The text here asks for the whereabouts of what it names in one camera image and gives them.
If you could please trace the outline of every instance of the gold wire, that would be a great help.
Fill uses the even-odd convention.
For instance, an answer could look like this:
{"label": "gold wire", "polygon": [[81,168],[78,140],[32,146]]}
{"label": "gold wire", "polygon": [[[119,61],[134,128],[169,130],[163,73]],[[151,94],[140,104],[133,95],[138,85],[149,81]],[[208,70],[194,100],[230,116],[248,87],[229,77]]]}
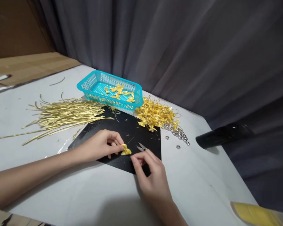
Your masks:
{"label": "gold wire", "polygon": [[[41,111],[41,112],[39,113],[39,117],[36,120],[24,126],[23,128],[26,128],[34,124],[38,124],[40,128],[44,128],[44,129],[33,132],[0,137],[0,139],[20,136],[30,133],[36,133],[36,132],[43,132],[33,137],[32,139],[28,140],[27,142],[23,143],[22,145],[24,146],[35,139],[41,139],[45,136],[50,136],[70,128],[74,128],[77,126],[81,126],[81,128],[83,128],[83,126],[87,123],[92,123],[94,121],[101,119],[113,119],[113,118],[106,118],[104,116],[100,116],[100,114],[105,112],[105,110],[102,108],[103,106],[105,106],[105,104],[101,104],[91,100],[85,100],[82,98],[63,99],[62,95],[63,92],[61,93],[61,100],[52,103],[44,101],[42,99],[42,95],[40,95],[41,107],[37,105],[37,102],[35,102],[35,105],[29,105],[30,107],[35,108],[34,111]],[[81,128],[75,133],[73,139],[75,139],[77,133],[81,130]]]}

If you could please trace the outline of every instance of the person's left hand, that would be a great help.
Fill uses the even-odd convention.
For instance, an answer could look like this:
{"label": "person's left hand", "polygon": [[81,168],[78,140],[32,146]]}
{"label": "person's left hand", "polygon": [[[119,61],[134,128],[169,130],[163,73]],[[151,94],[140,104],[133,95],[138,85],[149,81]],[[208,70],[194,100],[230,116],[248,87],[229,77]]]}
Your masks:
{"label": "person's left hand", "polygon": [[100,130],[93,137],[75,148],[74,151],[82,162],[94,161],[104,156],[111,159],[111,154],[118,154],[124,150],[124,147],[121,146],[123,143],[124,141],[118,132]]}

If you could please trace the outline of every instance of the wrist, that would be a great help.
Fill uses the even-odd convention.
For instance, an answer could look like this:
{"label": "wrist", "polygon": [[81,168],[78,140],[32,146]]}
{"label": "wrist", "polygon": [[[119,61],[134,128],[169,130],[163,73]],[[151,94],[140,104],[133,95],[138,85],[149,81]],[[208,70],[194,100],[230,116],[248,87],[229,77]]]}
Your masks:
{"label": "wrist", "polygon": [[156,209],[156,212],[166,226],[187,225],[173,200],[165,203],[161,208]]}
{"label": "wrist", "polygon": [[81,163],[84,163],[83,158],[80,156],[79,152],[75,149],[68,150],[66,152],[63,152],[61,154],[64,154],[65,161],[67,164],[72,167]]}

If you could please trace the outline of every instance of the black cylinder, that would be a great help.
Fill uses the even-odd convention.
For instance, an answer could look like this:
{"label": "black cylinder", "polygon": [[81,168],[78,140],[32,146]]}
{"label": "black cylinder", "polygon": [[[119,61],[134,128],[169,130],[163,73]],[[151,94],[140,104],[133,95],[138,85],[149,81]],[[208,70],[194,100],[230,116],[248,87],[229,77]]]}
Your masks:
{"label": "black cylinder", "polygon": [[203,149],[234,142],[254,136],[247,125],[231,123],[196,137],[196,142]]}

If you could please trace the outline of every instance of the pile of silver beads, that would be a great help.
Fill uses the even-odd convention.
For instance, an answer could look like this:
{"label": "pile of silver beads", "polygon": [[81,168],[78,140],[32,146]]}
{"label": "pile of silver beads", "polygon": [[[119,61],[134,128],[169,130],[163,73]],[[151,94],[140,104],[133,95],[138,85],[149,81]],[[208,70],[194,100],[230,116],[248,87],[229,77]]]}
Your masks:
{"label": "pile of silver beads", "polygon": [[188,146],[190,145],[190,143],[188,142],[188,138],[180,128],[174,130],[172,124],[164,123],[163,129],[170,131],[174,136],[178,137],[178,139],[183,140],[183,142],[186,143]]}

